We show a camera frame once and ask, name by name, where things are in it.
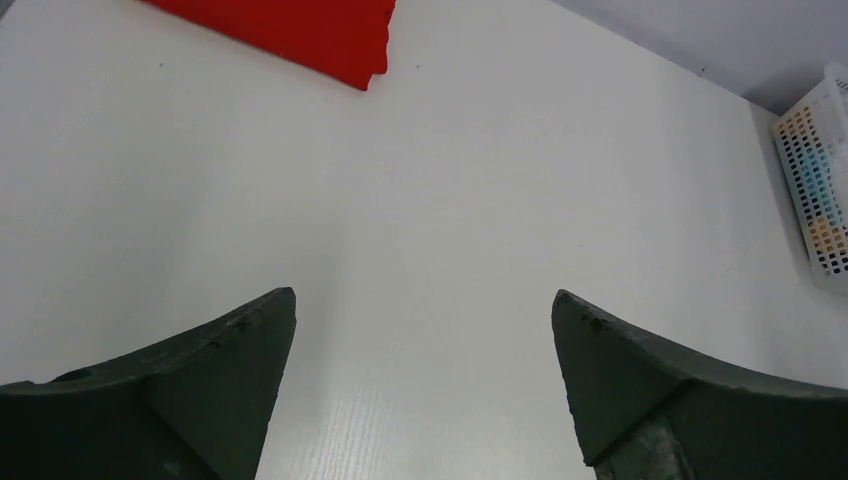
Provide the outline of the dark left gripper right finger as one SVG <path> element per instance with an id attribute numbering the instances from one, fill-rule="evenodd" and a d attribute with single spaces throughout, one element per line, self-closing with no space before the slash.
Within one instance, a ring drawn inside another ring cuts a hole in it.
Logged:
<path id="1" fill-rule="evenodd" d="M 600 479 L 843 479 L 847 393 L 768 375 L 565 290 L 552 330 L 584 463 Z"/>

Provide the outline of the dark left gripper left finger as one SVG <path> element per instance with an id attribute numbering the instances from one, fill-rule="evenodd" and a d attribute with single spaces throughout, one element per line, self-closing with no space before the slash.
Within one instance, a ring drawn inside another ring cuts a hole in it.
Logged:
<path id="1" fill-rule="evenodd" d="M 1 389 L 5 479 L 251 479 L 296 329 L 274 289 L 46 383 Z"/>

